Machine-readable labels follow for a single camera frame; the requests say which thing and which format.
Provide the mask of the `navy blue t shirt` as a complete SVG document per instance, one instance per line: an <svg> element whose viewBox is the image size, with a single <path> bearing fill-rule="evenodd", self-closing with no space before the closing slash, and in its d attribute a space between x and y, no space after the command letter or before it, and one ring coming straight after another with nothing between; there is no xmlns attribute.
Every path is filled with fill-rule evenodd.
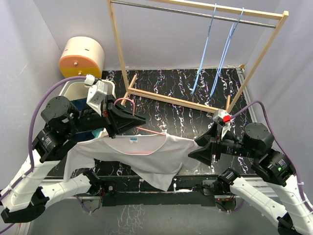
<svg viewBox="0 0 313 235"><path fill-rule="evenodd" d="M72 100L71 102L79 111L82 111L82 110L84 110L85 108L88 107L86 98ZM91 132L92 131L79 133L79 134L77 134L75 136L74 139L77 142L92 140L92 139L94 139L94 136L93 136L93 134Z"/></svg>

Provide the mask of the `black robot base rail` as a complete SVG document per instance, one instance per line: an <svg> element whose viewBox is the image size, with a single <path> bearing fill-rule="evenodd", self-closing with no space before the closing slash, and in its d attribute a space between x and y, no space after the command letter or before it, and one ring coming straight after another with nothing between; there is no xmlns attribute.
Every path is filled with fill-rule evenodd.
<svg viewBox="0 0 313 235"><path fill-rule="evenodd" d="M167 191L151 186L139 176L105 176L100 178L99 191L91 196L103 207L121 205L201 205L233 210L242 205L230 193L213 189L215 176L176 176Z"/></svg>

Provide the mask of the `pink wire hanger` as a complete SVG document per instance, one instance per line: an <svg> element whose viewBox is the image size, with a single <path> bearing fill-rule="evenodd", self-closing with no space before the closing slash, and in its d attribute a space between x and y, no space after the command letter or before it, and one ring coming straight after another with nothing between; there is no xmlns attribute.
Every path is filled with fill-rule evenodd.
<svg viewBox="0 0 313 235"><path fill-rule="evenodd" d="M135 110L136 110L136 107L135 107L135 102L129 98L118 98L114 103L113 105L115 106L119 101L129 101L132 103L132 115L134 116L135 115ZM142 130L142 131L146 131L146 132L149 132L151 134L155 134L155 135L162 135L162 136L166 136L165 133L161 133L161 132L157 132L157 131L153 131L153 130L149 130L149 129L146 129L146 128L142 128L142 127L136 127L137 130Z"/></svg>

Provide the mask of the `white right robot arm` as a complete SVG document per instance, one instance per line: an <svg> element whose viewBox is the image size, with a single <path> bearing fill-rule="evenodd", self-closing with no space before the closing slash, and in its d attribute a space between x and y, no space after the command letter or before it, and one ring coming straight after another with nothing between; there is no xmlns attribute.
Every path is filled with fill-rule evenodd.
<svg viewBox="0 0 313 235"><path fill-rule="evenodd" d="M266 126L249 123L240 139L230 131L223 136L222 127L214 123L195 142L200 148L188 156L205 165L211 165L213 159L219 160L222 154L251 158L252 170L275 192L280 202L264 195L231 168L213 183L203 185L204 190L240 196L269 219L281 235L313 233L313 206L300 192L294 164L285 154L272 148L274 136Z"/></svg>

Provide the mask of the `teal t shirt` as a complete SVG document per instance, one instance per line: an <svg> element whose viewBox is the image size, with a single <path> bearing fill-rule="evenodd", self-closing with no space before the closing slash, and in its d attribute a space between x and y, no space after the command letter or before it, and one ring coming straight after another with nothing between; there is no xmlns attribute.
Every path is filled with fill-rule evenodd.
<svg viewBox="0 0 313 235"><path fill-rule="evenodd" d="M102 129L98 129L93 130L91 133L93 134L94 138L98 138L102 131L103 131Z"/></svg>

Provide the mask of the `light blue wire hanger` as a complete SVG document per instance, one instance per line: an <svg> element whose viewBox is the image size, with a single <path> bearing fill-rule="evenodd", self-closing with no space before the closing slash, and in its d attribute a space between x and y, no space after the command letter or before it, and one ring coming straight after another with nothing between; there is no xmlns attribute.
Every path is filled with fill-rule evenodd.
<svg viewBox="0 0 313 235"><path fill-rule="evenodd" d="M222 52L222 56L221 56L221 59L220 59L220 63L219 63L219 66L217 68L217 72L216 72L216 75L215 75L215 78L214 78L213 86L212 86L212 89L211 89L211 92L210 92L210 95L209 95L210 98L213 96L213 94L215 92L215 89L216 89L216 86L217 86L217 83L218 83L218 79L219 79L219 76L221 74L221 70L222 70L222 67L223 67L223 64L224 64L224 60L225 60L227 52L228 52L228 48L229 48L230 42L232 40L234 31L236 30L236 27L237 27L237 25L239 24L239 22L240 22L240 20L242 18L244 10L245 9L242 8L242 11L240 13L240 16L239 16L238 20L236 21L236 23L233 23L232 26L230 27L230 30L229 30L229 33L228 33L228 37L227 37L227 40L225 42L225 46L224 46L224 49L223 49L223 52Z"/></svg>

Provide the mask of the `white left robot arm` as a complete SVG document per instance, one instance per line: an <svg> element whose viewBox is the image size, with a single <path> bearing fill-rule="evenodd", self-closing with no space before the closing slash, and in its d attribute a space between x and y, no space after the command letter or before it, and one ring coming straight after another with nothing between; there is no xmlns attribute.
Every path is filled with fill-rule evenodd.
<svg viewBox="0 0 313 235"><path fill-rule="evenodd" d="M100 103L100 112L78 108L65 96L52 98L41 112L45 127L31 139L30 154L13 181L1 191L4 223L27 223L38 218L49 206L77 194L97 195L101 181L90 166L77 177L42 186L48 173L78 143L78 135L106 129L109 137L125 133L145 124L143 116L116 104L112 95Z"/></svg>

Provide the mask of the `white t shirt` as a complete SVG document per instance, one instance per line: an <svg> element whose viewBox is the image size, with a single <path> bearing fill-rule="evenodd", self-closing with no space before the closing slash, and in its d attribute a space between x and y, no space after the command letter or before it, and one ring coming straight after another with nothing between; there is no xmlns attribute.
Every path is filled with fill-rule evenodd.
<svg viewBox="0 0 313 235"><path fill-rule="evenodd" d="M192 139L165 135L96 138L77 143L67 154L64 181L73 171L93 168L95 160L121 162L151 186L167 191L182 167L195 171L200 162L188 157L200 146Z"/></svg>

